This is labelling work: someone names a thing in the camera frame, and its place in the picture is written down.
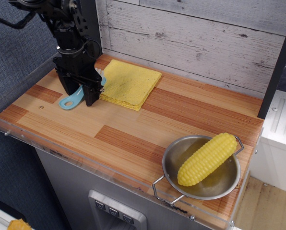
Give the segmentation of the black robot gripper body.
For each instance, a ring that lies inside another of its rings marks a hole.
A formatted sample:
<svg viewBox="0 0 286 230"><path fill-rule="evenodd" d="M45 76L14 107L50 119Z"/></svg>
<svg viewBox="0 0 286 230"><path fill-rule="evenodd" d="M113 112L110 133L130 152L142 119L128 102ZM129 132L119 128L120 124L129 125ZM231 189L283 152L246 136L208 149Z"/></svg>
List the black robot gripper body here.
<svg viewBox="0 0 286 230"><path fill-rule="evenodd" d="M76 75L81 85L101 85L102 78L95 70L97 58L93 56L93 46L83 46L80 49L62 49L57 47L60 57L53 58L56 72Z"/></svg>

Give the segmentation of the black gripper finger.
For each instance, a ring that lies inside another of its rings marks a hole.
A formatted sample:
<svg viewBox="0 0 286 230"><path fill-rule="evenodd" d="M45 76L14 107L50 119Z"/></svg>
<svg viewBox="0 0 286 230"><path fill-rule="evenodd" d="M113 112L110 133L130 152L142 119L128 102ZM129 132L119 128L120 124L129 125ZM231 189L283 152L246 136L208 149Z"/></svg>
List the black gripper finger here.
<svg viewBox="0 0 286 230"><path fill-rule="evenodd" d="M58 76L67 94L73 94L79 89L79 78L76 75L67 75L66 73L58 71Z"/></svg>
<svg viewBox="0 0 286 230"><path fill-rule="evenodd" d="M91 106L94 102L96 102L99 99L101 92L102 85L84 85L83 94L86 106Z"/></svg>

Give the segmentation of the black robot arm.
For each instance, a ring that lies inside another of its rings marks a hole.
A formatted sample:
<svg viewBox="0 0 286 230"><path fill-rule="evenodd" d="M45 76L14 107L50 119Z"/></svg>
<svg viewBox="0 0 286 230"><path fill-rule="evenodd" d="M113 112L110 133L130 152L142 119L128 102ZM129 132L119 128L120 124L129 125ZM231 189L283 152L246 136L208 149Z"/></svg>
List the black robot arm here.
<svg viewBox="0 0 286 230"><path fill-rule="evenodd" d="M98 40L89 35L92 26L84 18L78 0L11 0L19 10L38 14L57 41L59 57L53 58L59 80L68 95L80 86L87 106L103 90L102 77L95 69L102 55Z"/></svg>

